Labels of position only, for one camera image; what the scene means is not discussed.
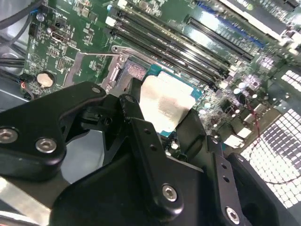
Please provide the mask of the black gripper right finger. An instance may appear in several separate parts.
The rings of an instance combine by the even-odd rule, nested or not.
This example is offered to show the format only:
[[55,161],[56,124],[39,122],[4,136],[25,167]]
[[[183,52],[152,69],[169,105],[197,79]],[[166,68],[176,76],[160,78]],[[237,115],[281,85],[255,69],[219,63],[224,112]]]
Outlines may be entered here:
[[294,218],[250,163],[206,134],[191,109],[176,127],[187,162],[203,170],[202,211],[207,226],[292,226]]

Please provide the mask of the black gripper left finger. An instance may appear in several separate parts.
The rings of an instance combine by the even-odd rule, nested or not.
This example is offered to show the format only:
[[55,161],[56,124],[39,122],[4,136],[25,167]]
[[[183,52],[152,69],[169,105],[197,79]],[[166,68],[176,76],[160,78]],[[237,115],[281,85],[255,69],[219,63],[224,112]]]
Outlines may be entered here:
[[61,168],[67,144],[91,129],[106,134],[104,142],[113,155],[108,164],[130,153],[143,164],[146,176],[153,175],[148,151],[163,148],[137,100],[129,94],[106,95],[87,81],[1,113],[0,173],[50,179]]

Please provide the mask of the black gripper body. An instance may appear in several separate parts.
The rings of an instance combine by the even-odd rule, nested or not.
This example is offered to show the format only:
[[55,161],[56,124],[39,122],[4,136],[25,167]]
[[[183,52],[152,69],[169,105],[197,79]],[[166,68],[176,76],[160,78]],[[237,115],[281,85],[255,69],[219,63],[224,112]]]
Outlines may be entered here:
[[214,226],[226,222],[221,190],[225,159],[206,153],[200,168],[148,151],[152,176],[130,153],[67,187],[52,226]]

